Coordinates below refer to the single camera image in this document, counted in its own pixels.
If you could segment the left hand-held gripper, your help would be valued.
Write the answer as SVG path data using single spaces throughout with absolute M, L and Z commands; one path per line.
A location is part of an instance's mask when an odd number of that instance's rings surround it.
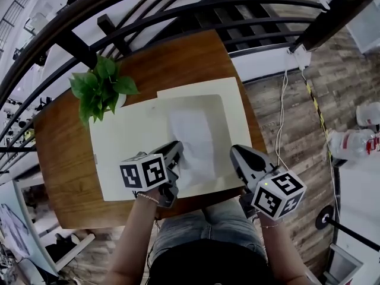
M 176 184 L 179 176 L 174 168 L 183 153 L 180 141 L 172 141 L 151 151 L 139 152 L 136 156 L 120 163 L 123 184 L 136 197 L 139 193 L 159 189 L 158 206 L 172 207 L 179 192 Z

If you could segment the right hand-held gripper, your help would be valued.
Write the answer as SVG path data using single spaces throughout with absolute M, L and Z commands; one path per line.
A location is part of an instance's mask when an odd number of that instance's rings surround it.
M 230 159 L 245 184 L 239 202 L 247 217 L 260 211 L 276 221 L 297 208 L 306 185 L 294 172 L 274 165 L 269 156 L 245 145 L 233 145 Z

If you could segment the white A4 paper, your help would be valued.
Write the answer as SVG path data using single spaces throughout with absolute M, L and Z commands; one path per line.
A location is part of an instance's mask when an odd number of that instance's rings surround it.
M 214 146 L 203 110 L 179 109 L 169 112 L 169 123 L 175 140 L 183 145 L 179 160 L 179 188 L 214 180 Z

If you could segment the cream yellow mat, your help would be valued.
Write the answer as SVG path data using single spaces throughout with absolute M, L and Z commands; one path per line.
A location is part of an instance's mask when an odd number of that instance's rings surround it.
M 230 159 L 235 144 L 251 146 L 251 137 L 235 78 L 204 81 L 158 91 L 154 98 L 106 112 L 90 124 L 97 175 L 105 201 L 133 199 L 123 183 L 120 163 L 139 152 L 149 153 L 175 140 L 169 112 L 203 110 L 210 127 L 216 178 L 181 190 L 179 198 L 209 194 L 242 186 Z M 174 168 L 179 176 L 179 164 Z

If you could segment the person's left forearm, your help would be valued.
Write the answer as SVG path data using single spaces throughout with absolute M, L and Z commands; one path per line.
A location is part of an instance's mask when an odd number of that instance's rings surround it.
M 112 254 L 102 285 L 140 285 L 160 193 L 139 193 Z

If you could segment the person's right forearm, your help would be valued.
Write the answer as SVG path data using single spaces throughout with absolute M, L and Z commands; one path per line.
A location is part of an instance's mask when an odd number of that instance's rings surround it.
M 282 221 L 258 213 L 265 250 L 274 278 L 285 285 L 312 285 L 306 266 Z

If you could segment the person's denim shorts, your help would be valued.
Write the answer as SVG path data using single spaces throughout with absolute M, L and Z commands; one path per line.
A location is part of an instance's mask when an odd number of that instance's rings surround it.
M 200 239 L 234 243 L 266 257 L 255 226 L 246 218 L 239 202 L 232 198 L 203 210 L 164 219 L 150 262 L 170 248 Z

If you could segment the yellow black floor tape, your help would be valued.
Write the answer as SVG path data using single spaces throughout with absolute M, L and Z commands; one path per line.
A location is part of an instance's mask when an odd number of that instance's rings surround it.
M 314 105 L 314 108 L 318 114 L 318 117 L 319 117 L 319 123 L 320 123 L 320 127 L 321 129 L 323 130 L 323 133 L 324 133 L 324 137 L 325 137 L 325 146 L 326 146 L 326 152 L 327 152 L 327 157 L 328 157 L 328 160 L 329 162 L 331 163 L 333 161 L 333 157 L 332 157 L 332 154 L 331 154 L 331 151 L 330 151 L 330 148 L 328 146 L 328 130 L 327 130 L 327 127 L 326 127 L 326 124 L 325 124 L 325 121 L 324 121 L 324 117 L 322 115 L 322 112 L 320 110 L 320 107 L 318 105 L 318 102 L 316 100 L 316 97 L 306 79 L 306 77 L 304 76 L 304 73 L 303 71 L 301 71 L 301 76 L 303 78 L 303 82 L 305 83 L 305 86 L 306 86 L 306 89 L 311 97 L 311 100 L 312 100 L 312 103 Z

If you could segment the black round stand base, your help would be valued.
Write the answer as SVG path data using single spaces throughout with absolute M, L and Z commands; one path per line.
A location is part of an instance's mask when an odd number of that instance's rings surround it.
M 343 226 L 339 222 L 334 220 L 334 208 L 332 205 L 328 205 L 324 207 L 318 214 L 316 220 L 315 220 L 315 227 L 318 230 L 322 230 L 327 227 L 327 225 L 330 224 L 337 228 L 338 230 L 341 230 L 345 234 L 353 237 L 354 239 L 358 240 L 362 244 L 366 245 L 367 247 L 377 251 L 380 253 L 380 245 L 365 238 L 364 236 L 356 233 L 355 231 L 347 228 L 346 226 Z

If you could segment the white power strip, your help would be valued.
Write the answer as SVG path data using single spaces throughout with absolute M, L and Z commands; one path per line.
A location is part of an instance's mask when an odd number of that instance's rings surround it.
M 312 52 L 306 50 L 304 45 L 300 45 L 294 52 L 288 48 L 287 53 L 295 59 L 301 71 L 304 71 L 311 63 Z

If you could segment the black metal railing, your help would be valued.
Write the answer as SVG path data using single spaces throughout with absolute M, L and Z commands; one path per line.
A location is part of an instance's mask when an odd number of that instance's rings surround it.
M 289 48 L 330 2 L 313 0 L 77 0 L 31 40 L 0 82 L 0 112 L 40 58 L 45 71 L 14 112 L 0 121 L 0 175 L 35 150 L 26 132 L 73 72 L 93 69 L 97 55 L 120 61 L 166 40 L 215 30 L 232 58 Z

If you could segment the light blue panel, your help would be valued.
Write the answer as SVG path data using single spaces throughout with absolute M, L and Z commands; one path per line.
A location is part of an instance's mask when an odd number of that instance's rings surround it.
M 58 275 L 31 220 L 21 190 L 13 181 L 0 186 L 0 223 L 5 241 L 16 256 L 27 258 L 46 272 Z

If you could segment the black balcony railing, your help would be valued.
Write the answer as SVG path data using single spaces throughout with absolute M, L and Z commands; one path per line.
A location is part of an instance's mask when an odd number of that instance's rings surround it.
M 29 0 L 13 0 L 4 16 L 0 19 L 0 57 L 4 53 L 5 45 L 12 29 L 28 2 Z

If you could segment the white frame beam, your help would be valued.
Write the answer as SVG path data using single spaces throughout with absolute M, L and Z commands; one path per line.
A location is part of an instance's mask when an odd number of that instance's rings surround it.
M 71 249 L 67 254 L 65 254 L 58 262 L 55 263 L 55 268 L 60 271 L 67 264 L 69 264 L 83 249 L 88 246 L 93 240 L 95 240 L 95 235 L 90 233 L 83 240 L 79 242 L 73 249 Z

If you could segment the dark wooden post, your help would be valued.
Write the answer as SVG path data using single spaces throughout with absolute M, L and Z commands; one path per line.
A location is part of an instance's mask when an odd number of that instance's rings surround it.
M 329 8 L 320 13 L 289 47 L 294 53 L 299 46 L 307 51 L 316 49 L 333 37 L 374 0 L 331 0 Z

